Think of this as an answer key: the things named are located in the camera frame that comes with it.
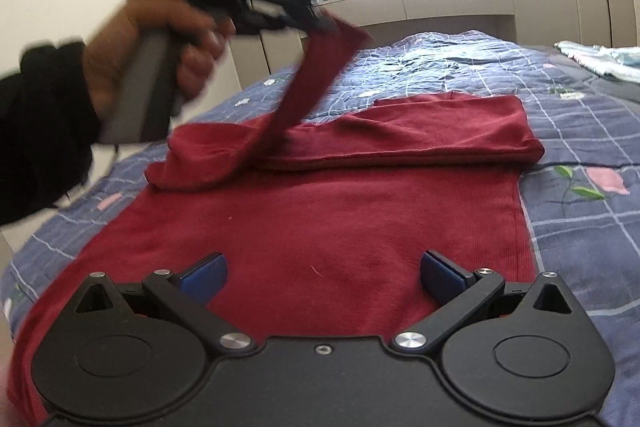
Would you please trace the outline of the black left sleeve forearm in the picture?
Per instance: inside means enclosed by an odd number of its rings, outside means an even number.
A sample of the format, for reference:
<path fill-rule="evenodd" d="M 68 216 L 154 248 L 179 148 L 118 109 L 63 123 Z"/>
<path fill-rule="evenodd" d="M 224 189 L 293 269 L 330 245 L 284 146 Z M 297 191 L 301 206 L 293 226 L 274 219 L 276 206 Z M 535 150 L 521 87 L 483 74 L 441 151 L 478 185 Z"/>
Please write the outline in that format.
<path fill-rule="evenodd" d="M 101 121 L 80 42 L 35 46 L 1 79 L 1 223 L 52 207 L 84 183 Z"/>

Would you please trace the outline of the person's left hand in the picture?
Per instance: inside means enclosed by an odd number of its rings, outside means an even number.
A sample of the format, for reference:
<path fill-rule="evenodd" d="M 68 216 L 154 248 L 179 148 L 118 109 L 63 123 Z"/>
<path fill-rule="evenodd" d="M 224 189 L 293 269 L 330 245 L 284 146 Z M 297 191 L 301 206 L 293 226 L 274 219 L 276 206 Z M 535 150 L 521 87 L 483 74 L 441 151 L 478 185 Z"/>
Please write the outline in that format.
<path fill-rule="evenodd" d="M 143 34 L 168 29 L 188 38 L 176 67 L 186 101 L 197 98 L 234 34 L 230 18 L 219 22 L 186 0 L 127 0 L 92 37 L 82 54 L 82 71 L 96 116 L 110 115 L 132 54 Z"/>

